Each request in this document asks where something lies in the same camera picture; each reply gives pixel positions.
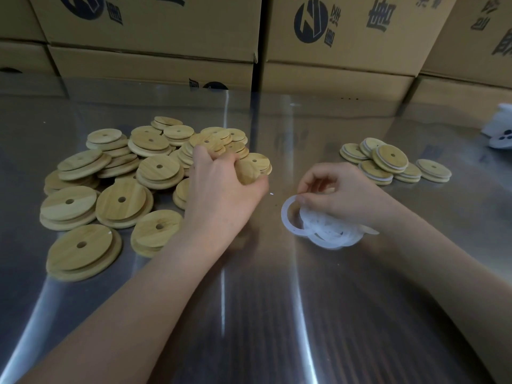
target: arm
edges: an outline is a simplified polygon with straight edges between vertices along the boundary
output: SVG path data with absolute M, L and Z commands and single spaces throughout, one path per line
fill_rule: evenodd
M 240 184 L 236 159 L 224 154 L 212 161 L 196 147 L 182 229 L 21 383 L 148 380 L 195 288 L 267 192 L 266 175 Z
M 334 187 L 330 194 L 314 194 Z M 451 317 L 497 383 L 512 377 L 512 288 L 348 163 L 322 163 L 298 200 L 393 241 L 418 282 Z

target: forearm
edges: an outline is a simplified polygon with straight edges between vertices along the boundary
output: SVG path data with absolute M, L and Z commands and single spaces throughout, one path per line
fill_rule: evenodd
M 509 382 L 511 287 L 403 207 L 381 231 L 399 248 L 417 281 L 451 317 L 496 382 Z
M 144 383 L 181 312 L 222 250 L 176 234 L 21 382 Z

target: hand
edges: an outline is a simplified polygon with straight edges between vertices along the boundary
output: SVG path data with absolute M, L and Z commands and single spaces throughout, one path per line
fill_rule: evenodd
M 334 187 L 328 194 L 322 193 Z M 381 230 L 404 208 L 350 163 L 319 163 L 302 177 L 297 201 L 310 208 Z
M 216 157 L 203 146 L 194 149 L 182 229 L 194 237 L 208 238 L 208 243 L 222 254 L 268 191 L 268 177 L 260 175 L 254 183 L 244 186 L 234 170 L 238 155 L 224 153 Z

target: right hand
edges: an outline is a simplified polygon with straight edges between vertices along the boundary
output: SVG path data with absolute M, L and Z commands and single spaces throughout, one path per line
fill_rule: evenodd
M 334 192 L 318 194 L 330 187 Z M 313 210 L 377 230 L 404 208 L 350 163 L 315 164 L 299 182 L 297 194 L 297 201 Z

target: stainless steel table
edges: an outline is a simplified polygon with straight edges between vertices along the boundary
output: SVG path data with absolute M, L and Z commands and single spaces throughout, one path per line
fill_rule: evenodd
M 477 130 L 440 123 L 443 108 L 425 124 L 413 107 L 394 115 L 388 103 L 120 81 L 68 80 L 57 94 L 55 84 L 48 93 L 28 81 L 37 95 L 0 89 L 0 384 L 15 382 L 146 263 L 124 229 L 122 254 L 106 271 L 79 283 L 46 277 L 47 250 L 61 233 L 44 229 L 38 210 L 44 177 L 85 149 L 89 132 L 129 134 L 155 115 L 196 131 L 240 128 L 273 172 L 270 193 L 190 300 L 153 382 L 492 382 L 444 312 L 397 271 L 382 237 L 327 251 L 291 235 L 279 217 L 310 165 L 342 161 L 343 143 L 383 138 L 454 174 L 446 184 L 394 182 L 385 191 L 512 283 L 512 154 L 487 148 Z M 176 210 L 170 191 L 155 201 Z

